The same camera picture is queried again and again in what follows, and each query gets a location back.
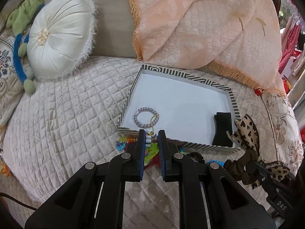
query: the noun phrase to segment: quilted bedspread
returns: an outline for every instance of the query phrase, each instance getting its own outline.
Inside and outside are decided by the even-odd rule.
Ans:
[[[44,202],[88,161],[100,164],[120,153],[116,123],[141,64],[134,59],[92,57],[67,79],[37,81],[36,92],[23,95],[7,127],[3,158],[33,200]],[[231,87],[241,116],[247,113],[258,127],[263,160],[278,159],[269,113],[260,96],[219,76],[185,72]],[[239,158],[243,151],[201,153],[206,161],[225,161]],[[246,189],[268,207],[260,187]],[[157,166],[144,171],[142,182],[126,183],[124,227],[179,227],[178,184],[164,183]]]

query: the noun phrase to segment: white round pillow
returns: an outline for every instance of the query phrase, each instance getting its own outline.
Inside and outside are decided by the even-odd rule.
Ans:
[[[52,0],[37,14],[27,55],[37,77],[72,73],[91,53],[96,27],[92,0]]]

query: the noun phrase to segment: peach blanket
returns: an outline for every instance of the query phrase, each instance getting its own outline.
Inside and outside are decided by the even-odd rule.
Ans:
[[[284,94],[280,27],[272,0],[130,0],[138,59],[206,66],[253,89]]]

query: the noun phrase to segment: bracelet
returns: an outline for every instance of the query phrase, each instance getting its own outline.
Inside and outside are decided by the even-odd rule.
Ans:
[[[138,115],[139,115],[140,113],[142,113],[142,112],[151,112],[151,113],[153,114],[153,117],[151,118],[149,124],[142,124],[142,123],[140,123],[140,122],[138,121]],[[159,120],[159,114],[157,113],[156,110],[154,110],[154,109],[152,109],[152,108],[150,108],[150,107],[143,107],[143,108],[140,108],[140,109],[138,109],[138,111],[137,111],[137,112],[135,113],[135,115],[134,115],[135,124],[136,124],[138,127],[140,127],[140,128],[150,128],[150,127],[153,128],[153,126],[157,124],[158,120]]]

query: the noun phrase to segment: black sock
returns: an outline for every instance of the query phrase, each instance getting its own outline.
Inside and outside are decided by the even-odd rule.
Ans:
[[[216,121],[216,133],[212,144],[216,146],[232,147],[233,142],[227,135],[227,131],[229,131],[230,135],[233,134],[231,113],[218,112],[214,115],[214,118]]]

